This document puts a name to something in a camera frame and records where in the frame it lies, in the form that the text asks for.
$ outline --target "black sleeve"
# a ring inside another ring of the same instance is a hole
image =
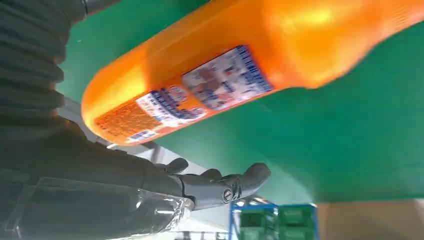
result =
[[[149,161],[87,141],[57,113],[64,103],[55,90],[64,79],[58,64],[71,26],[111,2],[117,0],[0,1],[0,170],[30,173],[35,181],[48,176],[138,188],[149,179],[180,195]]]

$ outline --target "plastic bottle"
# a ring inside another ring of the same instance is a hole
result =
[[[212,0],[100,70],[82,101],[97,135],[154,140],[291,87],[317,88],[424,20],[424,0]]]

